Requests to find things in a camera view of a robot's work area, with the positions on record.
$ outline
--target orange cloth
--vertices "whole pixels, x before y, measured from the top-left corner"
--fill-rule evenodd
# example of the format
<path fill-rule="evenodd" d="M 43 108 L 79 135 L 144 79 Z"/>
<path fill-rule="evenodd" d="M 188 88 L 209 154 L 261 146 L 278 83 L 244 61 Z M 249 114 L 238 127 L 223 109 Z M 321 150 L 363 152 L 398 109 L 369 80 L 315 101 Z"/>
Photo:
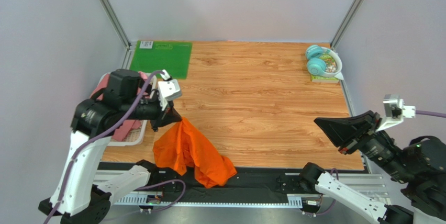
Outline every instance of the orange cloth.
<path fill-rule="evenodd" d="M 158 167 L 170 167 L 180 175 L 195 167 L 195 179 L 206 188 L 224 186 L 237 174 L 231 160 L 221 156 L 212 143 L 185 117 L 153 145 Z"/>

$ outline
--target grey floor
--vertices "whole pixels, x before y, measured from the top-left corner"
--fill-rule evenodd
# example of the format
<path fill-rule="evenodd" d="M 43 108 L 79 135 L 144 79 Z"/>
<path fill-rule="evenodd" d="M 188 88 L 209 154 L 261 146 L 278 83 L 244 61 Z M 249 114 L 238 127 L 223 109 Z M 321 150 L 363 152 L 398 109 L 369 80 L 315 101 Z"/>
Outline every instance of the grey floor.
<path fill-rule="evenodd" d="M 107 218 L 121 216 L 130 211 L 138 210 L 137 206 L 113 206 Z M 336 203 L 330 213 L 324 216 L 311 218 L 303 216 L 297 209 L 277 208 L 227 208 L 227 207 L 172 207 L 162 212 L 146 214 L 133 214 L 125 218 L 104 223 L 159 223 L 159 224 L 237 224 L 237 223 L 332 223 L 332 224 L 362 224 L 368 223 L 357 213 L 347 209 L 344 205 Z"/>

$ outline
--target green book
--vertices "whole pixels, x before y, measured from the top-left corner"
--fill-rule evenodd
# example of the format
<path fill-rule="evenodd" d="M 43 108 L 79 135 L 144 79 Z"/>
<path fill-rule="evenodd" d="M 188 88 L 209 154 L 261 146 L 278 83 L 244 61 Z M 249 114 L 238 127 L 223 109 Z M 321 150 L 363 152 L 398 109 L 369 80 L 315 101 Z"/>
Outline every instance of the green book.
<path fill-rule="evenodd" d="M 138 41 L 130 69 L 151 73 L 167 70 L 174 79 L 186 79 L 191 42 Z"/>
<path fill-rule="evenodd" d="M 311 81 L 315 83 L 339 83 L 339 79 L 337 79 L 336 77 L 324 77 L 315 75 L 311 75 Z"/>

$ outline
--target wood grain surface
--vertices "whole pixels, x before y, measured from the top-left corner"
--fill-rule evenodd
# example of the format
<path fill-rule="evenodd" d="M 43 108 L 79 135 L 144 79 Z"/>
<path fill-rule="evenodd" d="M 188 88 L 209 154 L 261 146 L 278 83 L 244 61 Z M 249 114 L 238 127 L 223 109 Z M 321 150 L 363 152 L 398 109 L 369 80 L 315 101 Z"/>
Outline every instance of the wood grain surface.
<path fill-rule="evenodd" d="M 301 168 L 314 162 L 362 170 L 359 153 L 337 152 L 313 122 L 349 114 L 339 84 L 310 81 L 305 58 L 310 45 L 193 42 L 175 108 L 235 166 Z M 140 145 L 107 147 L 103 161 L 153 162 L 153 143 L 170 127 L 154 133 L 149 126 Z"/>

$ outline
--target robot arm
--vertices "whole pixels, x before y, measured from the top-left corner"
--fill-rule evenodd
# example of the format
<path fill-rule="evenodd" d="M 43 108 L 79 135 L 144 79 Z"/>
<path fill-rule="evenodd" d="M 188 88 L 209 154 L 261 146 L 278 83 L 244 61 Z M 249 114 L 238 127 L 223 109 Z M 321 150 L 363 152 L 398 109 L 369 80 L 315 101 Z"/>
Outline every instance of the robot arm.
<path fill-rule="evenodd" d="M 141 99 L 128 118 L 151 120 L 154 131 L 157 131 L 158 127 L 182 120 L 173 108 L 172 102 L 182 95 L 180 86 L 177 80 L 171 79 L 167 72 L 164 72 L 167 80 L 159 82 L 158 89 L 155 89 L 155 78 L 145 91 L 141 91 L 156 95 Z M 156 169 L 147 161 L 138 162 L 128 172 L 108 182 L 93 185 L 97 167 L 113 135 L 111 132 L 80 151 L 76 160 L 71 163 L 71 172 L 66 180 L 63 198 L 59 200 L 65 173 L 69 171 L 73 154 L 89 139 L 103 133 L 122 118 L 135 100 L 142 83 L 143 80 L 137 72 L 130 70 L 111 72 L 107 87 L 101 91 L 103 99 L 96 100 L 100 94 L 94 94 L 93 98 L 86 99 L 77 106 L 71 124 L 73 131 L 70 152 L 64 171 L 54 194 L 39 204 L 40 211 L 49 215 L 53 207 L 59 203 L 54 215 L 63 215 L 61 223 L 99 223 L 116 201 L 147 185 L 151 172 Z"/>
<path fill-rule="evenodd" d="M 415 220 L 445 223 L 446 145 L 436 137 L 421 136 L 400 149 L 384 129 L 403 122 L 404 118 L 414 117 L 415 107 L 405 106 L 397 95 L 386 95 L 384 107 L 384 119 L 378 113 L 368 111 L 351 118 L 316 118 L 315 123 L 340 153 L 351 154 L 360 150 L 393 181 L 408 183 L 401 192 L 415 207 Z"/>
<path fill-rule="evenodd" d="M 413 213 L 407 209 L 388 206 L 342 184 L 323 168 L 307 163 L 299 174 L 300 185 L 325 194 L 360 214 L 370 223 L 412 224 Z"/>

